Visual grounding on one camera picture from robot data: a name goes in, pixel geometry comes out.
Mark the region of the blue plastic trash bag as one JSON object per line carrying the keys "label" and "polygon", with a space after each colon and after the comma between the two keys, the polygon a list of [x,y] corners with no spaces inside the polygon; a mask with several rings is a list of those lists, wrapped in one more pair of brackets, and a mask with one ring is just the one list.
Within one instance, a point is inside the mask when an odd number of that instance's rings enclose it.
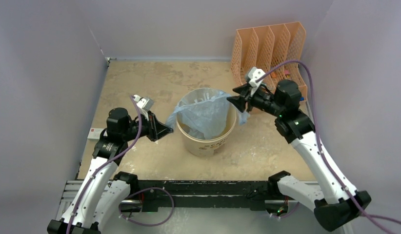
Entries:
{"label": "blue plastic trash bag", "polygon": [[166,120],[166,125],[175,128],[177,120],[187,126],[192,137],[210,140],[217,138],[226,127],[230,97],[219,89],[199,88],[183,96]]}

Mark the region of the beige paper trash bin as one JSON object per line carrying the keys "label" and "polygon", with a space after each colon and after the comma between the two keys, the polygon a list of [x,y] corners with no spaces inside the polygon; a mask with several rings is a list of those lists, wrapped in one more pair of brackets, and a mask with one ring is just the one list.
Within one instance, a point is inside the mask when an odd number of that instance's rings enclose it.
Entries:
{"label": "beige paper trash bin", "polygon": [[199,88],[186,94],[176,107],[176,127],[185,148],[196,156],[217,154],[237,123],[237,110],[222,90]]}

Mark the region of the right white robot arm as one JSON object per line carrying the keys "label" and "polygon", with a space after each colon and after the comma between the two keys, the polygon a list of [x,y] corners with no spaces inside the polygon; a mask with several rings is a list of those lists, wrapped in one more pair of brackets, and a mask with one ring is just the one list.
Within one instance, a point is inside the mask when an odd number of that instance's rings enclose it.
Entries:
{"label": "right white robot arm", "polygon": [[289,172],[281,171],[268,179],[267,191],[271,197],[293,198],[313,211],[318,223],[330,232],[360,216],[352,198],[366,208],[371,196],[367,191],[358,191],[345,178],[317,140],[313,121],[300,110],[302,94],[294,81],[281,80],[274,93],[263,86],[253,91],[248,83],[233,88],[233,91],[237,95],[227,100],[241,112],[257,108],[275,116],[277,131],[300,154],[320,186],[316,190]]}

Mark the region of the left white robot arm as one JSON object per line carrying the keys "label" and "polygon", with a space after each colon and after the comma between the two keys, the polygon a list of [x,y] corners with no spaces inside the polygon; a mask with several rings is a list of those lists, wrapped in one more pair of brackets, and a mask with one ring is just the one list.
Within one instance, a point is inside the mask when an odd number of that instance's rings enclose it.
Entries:
{"label": "left white robot arm", "polygon": [[140,193],[136,175],[115,172],[131,148],[128,142],[136,144],[143,136],[155,142],[173,132],[151,111],[145,110],[131,118],[125,108],[114,108],[106,124],[94,147],[86,178],[60,220],[51,220],[48,224],[49,234],[100,234],[120,203]]}

